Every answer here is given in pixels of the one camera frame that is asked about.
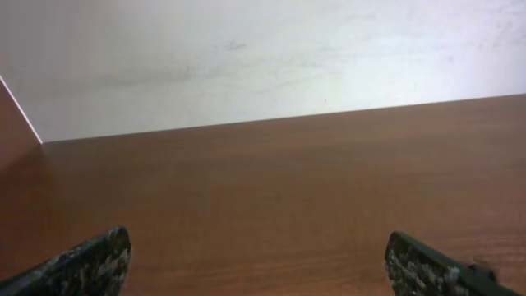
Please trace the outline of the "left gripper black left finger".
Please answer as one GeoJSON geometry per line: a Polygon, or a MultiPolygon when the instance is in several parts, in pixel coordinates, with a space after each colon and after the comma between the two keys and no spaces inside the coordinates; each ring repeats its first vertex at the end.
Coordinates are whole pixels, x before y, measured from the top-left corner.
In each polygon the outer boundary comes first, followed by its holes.
{"type": "Polygon", "coordinates": [[[1,295],[116,296],[131,259],[129,234],[118,226],[3,280],[1,295]]]}

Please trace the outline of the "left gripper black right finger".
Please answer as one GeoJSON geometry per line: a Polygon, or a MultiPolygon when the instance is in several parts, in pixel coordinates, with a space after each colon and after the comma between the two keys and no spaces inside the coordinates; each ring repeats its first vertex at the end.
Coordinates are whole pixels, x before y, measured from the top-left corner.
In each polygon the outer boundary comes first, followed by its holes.
{"type": "Polygon", "coordinates": [[[395,296],[519,296],[492,268],[456,261],[400,231],[390,235],[384,263],[395,296]]]}

